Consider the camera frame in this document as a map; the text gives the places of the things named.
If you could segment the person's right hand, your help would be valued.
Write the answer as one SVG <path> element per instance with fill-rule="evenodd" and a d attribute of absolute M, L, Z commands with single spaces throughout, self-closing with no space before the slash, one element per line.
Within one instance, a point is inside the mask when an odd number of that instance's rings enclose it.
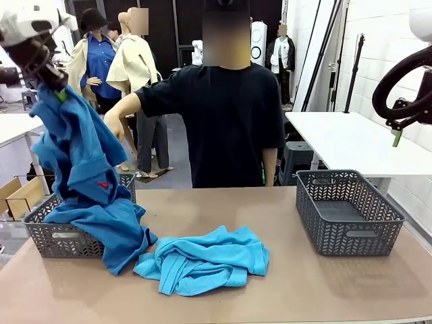
<path fill-rule="evenodd" d="M 104 115 L 103 121 L 111 133 L 122 142 L 125 132 L 120 116 L 114 110 L 110 110 Z"/>

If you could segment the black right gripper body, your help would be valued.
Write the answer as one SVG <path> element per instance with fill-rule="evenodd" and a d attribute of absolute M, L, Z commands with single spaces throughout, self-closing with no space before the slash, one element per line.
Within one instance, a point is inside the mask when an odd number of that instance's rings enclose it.
<path fill-rule="evenodd" d="M 423 98 L 410 102 L 399 98 L 391 110 L 399 113 L 396 118 L 387 119 L 385 122 L 392 130 L 402 131 L 416 122 L 431 125 L 431 99 Z"/>

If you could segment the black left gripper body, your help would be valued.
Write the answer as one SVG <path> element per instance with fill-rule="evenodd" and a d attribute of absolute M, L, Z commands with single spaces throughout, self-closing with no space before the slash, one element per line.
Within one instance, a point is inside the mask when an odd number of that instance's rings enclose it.
<path fill-rule="evenodd" d="M 26 36 L 17 44 L 8 45 L 7 52 L 20 68 L 21 79 L 25 83 L 43 83 L 49 90 L 63 92 L 68 84 L 68 75 L 57 70 L 52 61 L 56 48 L 52 23 L 35 21 L 30 26 L 36 28 L 36 35 Z"/>

